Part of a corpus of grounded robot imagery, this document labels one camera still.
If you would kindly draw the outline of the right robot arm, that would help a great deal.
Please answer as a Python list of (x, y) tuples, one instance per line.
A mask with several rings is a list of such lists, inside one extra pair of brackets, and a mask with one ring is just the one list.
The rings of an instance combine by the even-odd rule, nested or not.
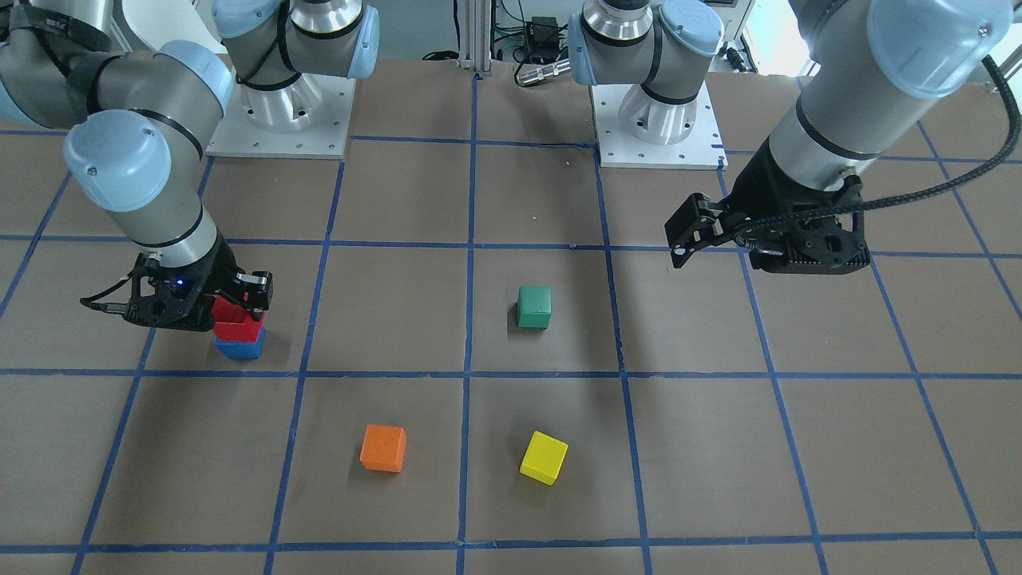
[(235, 87), (284, 96), (309, 117), (307, 75), (364, 79), (378, 58), (380, 18), (362, 1), (216, 1), (226, 63), (189, 40), (150, 55), (119, 54), (109, 1), (14, 1), (2, 43), (2, 116), (65, 129), (63, 157), (93, 204), (138, 248), (120, 285), (81, 298), (94, 312), (165, 330), (211, 331), (222, 299), (256, 321), (271, 273), (246, 272), (189, 187)]

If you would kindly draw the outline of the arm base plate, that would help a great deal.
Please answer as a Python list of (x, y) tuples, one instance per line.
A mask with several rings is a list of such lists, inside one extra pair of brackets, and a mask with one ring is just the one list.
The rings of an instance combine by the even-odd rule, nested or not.
[(342, 160), (355, 86), (357, 81), (347, 77), (310, 73), (277, 91), (237, 85), (207, 154), (242, 159)]
[(593, 86), (590, 92), (603, 167), (729, 166), (705, 84), (682, 105), (653, 101), (638, 85)]

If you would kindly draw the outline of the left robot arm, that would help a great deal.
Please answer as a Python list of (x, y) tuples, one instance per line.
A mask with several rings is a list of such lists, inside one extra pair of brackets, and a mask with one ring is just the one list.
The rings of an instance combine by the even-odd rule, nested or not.
[[(793, 1), (820, 65), (792, 109), (721, 201), (691, 194), (665, 222), (676, 268), (734, 243), (769, 273), (843, 276), (871, 263), (864, 212), (930, 199), (992, 171), (1020, 138), (1020, 112), (992, 49), (1020, 20), (1018, 1)], [(587, 1), (567, 22), (573, 79), (628, 85), (628, 130), (683, 139), (711, 59), (719, 15), (701, 1)], [(908, 128), (983, 66), (1008, 114), (992, 159), (920, 192), (862, 200), (862, 174)]]

